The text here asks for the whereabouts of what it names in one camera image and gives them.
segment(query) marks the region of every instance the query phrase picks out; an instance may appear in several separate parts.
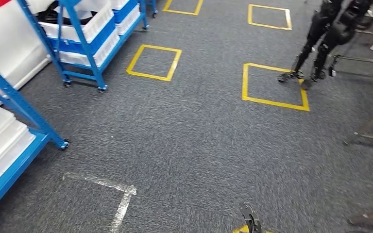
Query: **yellow tape square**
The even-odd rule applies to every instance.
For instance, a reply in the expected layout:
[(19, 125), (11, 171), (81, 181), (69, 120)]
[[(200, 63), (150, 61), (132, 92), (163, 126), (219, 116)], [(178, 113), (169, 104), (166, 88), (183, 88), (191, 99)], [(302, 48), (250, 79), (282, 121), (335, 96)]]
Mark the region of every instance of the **yellow tape square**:
[(170, 7), (171, 3), (172, 3), (172, 0), (168, 0), (167, 3), (164, 6), (164, 10), (163, 11), (173, 12), (173, 13), (179, 13), (179, 14), (184, 14), (184, 15), (197, 16), (199, 14), (199, 11), (201, 10), (203, 0), (198, 0), (198, 4), (197, 4), (197, 7), (195, 8), (194, 12), (170, 10), (169, 7)]
[[(285, 12), (285, 18), (287, 20), (287, 27), (277, 27), (277, 26), (252, 22), (252, 15), (253, 15), (252, 9), (254, 7), (284, 11)], [(274, 28), (274, 29), (281, 29), (281, 30), (292, 30), (291, 15), (289, 14), (289, 9), (285, 9), (285, 8), (249, 4), (248, 5), (248, 23), (251, 24), (251, 25), (254, 25), (254, 26), (260, 26), (260, 27), (266, 27), (266, 28)]]
[[(132, 71), (136, 62), (138, 61), (139, 57), (141, 56), (142, 51), (144, 51), (144, 48), (175, 52), (174, 60), (172, 62), (172, 65), (171, 65), (170, 70), (168, 72), (168, 75), (166, 77)], [(139, 47), (138, 51), (135, 53), (135, 56), (132, 59), (131, 63), (129, 64), (128, 68), (126, 69), (126, 72), (128, 74), (132, 74), (132, 75), (136, 75), (136, 76), (147, 77), (147, 78), (152, 78), (152, 79), (159, 79), (159, 80), (163, 80), (163, 81), (171, 81), (172, 76), (175, 72), (176, 66), (178, 65), (178, 61), (179, 61), (179, 57), (181, 56), (181, 53), (182, 53), (182, 50), (179, 50), (179, 49), (173, 49), (173, 48), (167, 48), (167, 47), (161, 47), (161, 46), (155, 46), (155, 45), (145, 45), (145, 44), (141, 45)]]
[(257, 102), (257, 103), (264, 103), (264, 104), (269, 104), (269, 105), (274, 105), (278, 107), (284, 107), (284, 108), (292, 108), (296, 110), (302, 110), (302, 111), (308, 111), (309, 112), (309, 105), (308, 105), (308, 98), (306, 96), (306, 91), (301, 89), (301, 99), (302, 99), (302, 105), (295, 105), (295, 104), (290, 104), (290, 103), (283, 103), (283, 102), (275, 102), (271, 100), (263, 100), (263, 99), (257, 99), (257, 98), (252, 98), (248, 96), (248, 69), (249, 67), (258, 67), (262, 69), (269, 69), (269, 70), (275, 70), (279, 72), (291, 72), (289, 69), (282, 69), (278, 67), (269, 67), (269, 66), (264, 66), (264, 65), (259, 65), (255, 63), (245, 63), (244, 64), (244, 69), (242, 73), (242, 100), (248, 100), (252, 102)]

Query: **shelf caster wheel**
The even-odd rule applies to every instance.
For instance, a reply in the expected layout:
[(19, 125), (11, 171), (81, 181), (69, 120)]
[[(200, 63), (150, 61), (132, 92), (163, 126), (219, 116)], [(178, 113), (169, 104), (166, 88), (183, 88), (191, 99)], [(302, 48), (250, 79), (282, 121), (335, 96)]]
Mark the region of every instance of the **shelf caster wheel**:
[(64, 141), (66, 142), (66, 144), (65, 144), (64, 148), (61, 148), (61, 150), (66, 150), (70, 146), (70, 140), (69, 139), (64, 139)]

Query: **black object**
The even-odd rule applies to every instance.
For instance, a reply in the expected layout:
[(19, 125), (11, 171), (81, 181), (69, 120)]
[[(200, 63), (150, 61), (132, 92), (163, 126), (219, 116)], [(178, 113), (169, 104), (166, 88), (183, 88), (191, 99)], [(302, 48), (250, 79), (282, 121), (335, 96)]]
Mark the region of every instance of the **black object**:
[(247, 223), (249, 233), (262, 233), (261, 222), (254, 213), (254, 210), (248, 202), (243, 202), (239, 204), (239, 210), (245, 218)]
[[(45, 23), (53, 23), (53, 24), (58, 23), (58, 13), (55, 11), (55, 8), (57, 8), (58, 6), (59, 6), (59, 1), (58, 0), (53, 1), (48, 6), (46, 11), (42, 11), (38, 13), (38, 16), (37, 16), (38, 21), (45, 22)], [(92, 17), (81, 19), (80, 20), (81, 25), (86, 25), (93, 18), (93, 16), (96, 15), (96, 13), (97, 12), (95, 11), (91, 11)], [(63, 19), (64, 19), (63, 20), (64, 25), (72, 25), (69, 18), (63, 17)]]
[[(313, 71), (309, 79), (316, 81), (322, 76), (322, 70), (328, 54), (338, 45), (343, 45), (350, 41), (355, 35), (357, 25), (362, 21), (371, 6), (372, 0), (352, 0), (348, 7), (341, 13), (339, 19), (335, 21), (341, 11), (343, 0), (323, 0), (319, 12), (312, 18), (306, 44), (301, 53), (297, 56), (292, 66), (292, 71), (279, 76), (280, 82), (288, 79), (299, 78), (299, 70), (312, 52), (312, 47), (323, 36), (323, 40), (318, 46), (318, 54), (314, 61)], [(304, 80), (301, 88), (309, 89), (313, 82)]]

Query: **blue metal shelf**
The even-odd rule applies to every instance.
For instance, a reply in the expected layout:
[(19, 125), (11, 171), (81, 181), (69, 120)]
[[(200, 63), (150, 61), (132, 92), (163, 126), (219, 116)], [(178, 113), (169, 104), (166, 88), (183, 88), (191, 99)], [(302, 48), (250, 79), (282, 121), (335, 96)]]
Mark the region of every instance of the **blue metal shelf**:
[[(63, 8), (65, 7), (69, 17), (70, 21), (72, 23), (72, 26), (75, 28), (76, 34), (79, 37), (79, 40), (81, 41), (82, 48), (84, 50), (84, 54), (87, 56), (88, 61), (90, 63), (90, 67), (81, 65), (81, 64), (67, 64), (67, 63), (61, 63), (59, 61), (59, 43), (55, 48), (52, 47), (51, 43), (48, 42), (48, 39), (46, 37), (45, 32), (43, 29), (38, 25), (38, 22), (36, 21), (36, 18), (32, 15), (31, 11), (28, 8), (28, 4), (26, 0), (17, 0), (18, 3), (20, 4), (22, 10), (24, 11), (25, 15), (27, 16), (29, 22), (35, 29), (36, 33), (38, 34), (39, 38), (45, 45), (45, 48), (47, 49), (48, 54), (51, 56), (53, 63), (55, 66), (58, 68), (59, 72), (62, 75), (62, 79), (64, 81), (64, 86), (69, 87), (72, 80), (70, 79), (70, 76), (74, 76), (77, 78), (82, 78), (82, 79), (88, 79), (92, 81), (96, 81), (98, 83), (98, 91), (100, 93), (103, 93), (107, 89), (107, 85), (105, 85), (103, 77), (102, 77), (102, 72), (105, 70), (105, 68), (108, 66), (108, 64), (111, 62), (112, 58), (116, 55), (118, 50), (122, 47), (123, 43), (128, 39), (129, 35), (134, 31), (135, 27), (143, 20), (143, 28), (146, 30), (149, 28), (149, 25), (147, 24), (147, 17), (145, 15), (145, 0), (139, 0), (140, 3), (140, 12), (141, 15), (139, 18), (136, 20), (136, 22), (131, 26), (131, 28), (128, 30), (128, 32), (120, 38), (120, 41), (118, 44), (114, 47), (112, 52), (108, 55), (104, 63), (101, 65), (101, 67), (97, 67), (95, 60), (93, 58), (93, 53), (91, 53), (91, 49), (85, 39), (84, 33), (82, 31), (80, 21), (76, 15), (76, 12), (74, 10), (74, 5), (79, 3), (81, 0), (60, 0), (59, 1), (59, 8), (60, 8), (60, 14), (58, 14), (58, 24), (63, 25)], [(58, 40), (61, 38), (61, 29), (62, 27), (59, 27), (58, 31)], [(78, 67), (78, 68), (83, 68), (83, 69), (89, 69), (92, 71), (92, 75), (88, 74), (83, 74), (75, 71), (69, 71), (65, 68), (65, 66), (73, 66), (73, 67)]]
[(4, 97), (0, 95), (0, 101), (36, 126), (36, 129), (29, 128), (29, 132), (36, 136), (34, 141), (0, 176), (1, 199), (49, 140), (54, 141), (55, 145), (62, 149), (67, 148), (69, 142), (61, 138), (46, 120), (1, 75), (0, 90), (4, 92)]
[(49, 141), (47, 134), (29, 129), (29, 132), (36, 136), (28, 148), (15, 160), (15, 162), (0, 176), (0, 199), (15, 183), (22, 172), (28, 167), (32, 160), (38, 155), (41, 149)]
[[(109, 63), (111, 63), (112, 58), (114, 58), (114, 56), (117, 54), (117, 52), (123, 46), (123, 44), (125, 44), (126, 40), (131, 36), (132, 32), (135, 30), (137, 25), (140, 23), (140, 21), (144, 17), (145, 17), (145, 13), (141, 13), (140, 16), (134, 22), (134, 24), (128, 29), (128, 31), (124, 35), (120, 36), (120, 39), (119, 39), (118, 43), (112, 49), (111, 53), (108, 55), (108, 57), (105, 59), (105, 61), (102, 63), (101, 67), (98, 68), (99, 71), (103, 72), (106, 69), (106, 67), (109, 65)], [(81, 64), (69, 64), (69, 63), (63, 63), (63, 64), (73, 66), (73, 67), (82, 68), (82, 69), (92, 69), (92, 67), (87, 67), (87, 66), (84, 66), (84, 65), (81, 65)], [(66, 72), (64, 71), (64, 74), (71, 75), (70, 71), (66, 71)]]

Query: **humanoid robot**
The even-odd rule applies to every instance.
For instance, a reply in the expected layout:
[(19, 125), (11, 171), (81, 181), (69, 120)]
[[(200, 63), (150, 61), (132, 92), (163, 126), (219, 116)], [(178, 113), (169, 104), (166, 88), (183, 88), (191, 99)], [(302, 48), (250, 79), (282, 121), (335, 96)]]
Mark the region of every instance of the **humanoid robot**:
[(300, 68), (312, 52), (314, 45), (324, 34), (325, 37), (318, 46), (318, 54), (310, 77), (302, 82), (301, 88), (308, 90), (313, 82), (326, 77), (323, 68), (328, 54), (337, 45), (343, 45), (354, 37), (356, 26), (367, 13), (372, 0), (352, 0), (337, 19), (342, 8), (342, 2), (343, 0), (322, 1), (320, 11), (312, 17), (306, 44), (295, 59), (291, 72), (281, 74), (278, 81), (285, 82), (289, 79), (303, 77)]

